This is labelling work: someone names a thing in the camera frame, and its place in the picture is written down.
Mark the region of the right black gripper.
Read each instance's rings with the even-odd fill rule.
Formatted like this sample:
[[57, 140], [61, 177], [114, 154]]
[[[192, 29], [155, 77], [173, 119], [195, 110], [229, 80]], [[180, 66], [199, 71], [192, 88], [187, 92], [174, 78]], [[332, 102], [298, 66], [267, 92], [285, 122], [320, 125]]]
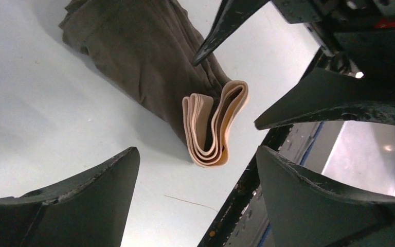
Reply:
[[258, 130], [302, 122], [361, 121], [395, 126], [395, 1], [274, 1], [305, 24], [332, 58], [254, 122]]

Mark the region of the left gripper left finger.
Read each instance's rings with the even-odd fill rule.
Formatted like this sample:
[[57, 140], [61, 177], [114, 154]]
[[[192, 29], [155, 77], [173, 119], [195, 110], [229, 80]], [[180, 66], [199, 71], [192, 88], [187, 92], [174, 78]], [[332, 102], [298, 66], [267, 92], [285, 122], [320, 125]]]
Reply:
[[138, 176], [130, 147], [15, 198], [0, 198], [0, 246], [120, 246]]

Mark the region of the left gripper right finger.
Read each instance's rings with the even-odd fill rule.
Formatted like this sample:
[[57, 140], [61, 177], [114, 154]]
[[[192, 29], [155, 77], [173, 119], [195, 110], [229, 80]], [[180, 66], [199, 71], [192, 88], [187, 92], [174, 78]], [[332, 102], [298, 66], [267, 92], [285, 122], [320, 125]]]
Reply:
[[256, 152], [275, 246], [395, 246], [395, 197], [346, 185], [273, 149]]

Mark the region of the brown boxer briefs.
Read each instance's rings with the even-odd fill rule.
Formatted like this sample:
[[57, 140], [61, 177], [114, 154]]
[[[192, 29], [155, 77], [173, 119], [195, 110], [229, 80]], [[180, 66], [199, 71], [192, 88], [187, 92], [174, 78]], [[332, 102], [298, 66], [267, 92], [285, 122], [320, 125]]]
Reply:
[[62, 40], [145, 109], [170, 125], [201, 167], [225, 165], [248, 85], [216, 57], [192, 59], [203, 37], [177, 1], [71, 1]]

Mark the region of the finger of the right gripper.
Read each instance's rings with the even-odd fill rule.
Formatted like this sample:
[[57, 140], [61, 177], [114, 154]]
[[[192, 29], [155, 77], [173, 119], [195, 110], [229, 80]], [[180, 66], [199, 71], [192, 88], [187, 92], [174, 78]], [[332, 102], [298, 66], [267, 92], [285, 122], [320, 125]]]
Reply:
[[211, 30], [196, 52], [192, 64], [199, 65], [269, 0], [222, 0]]

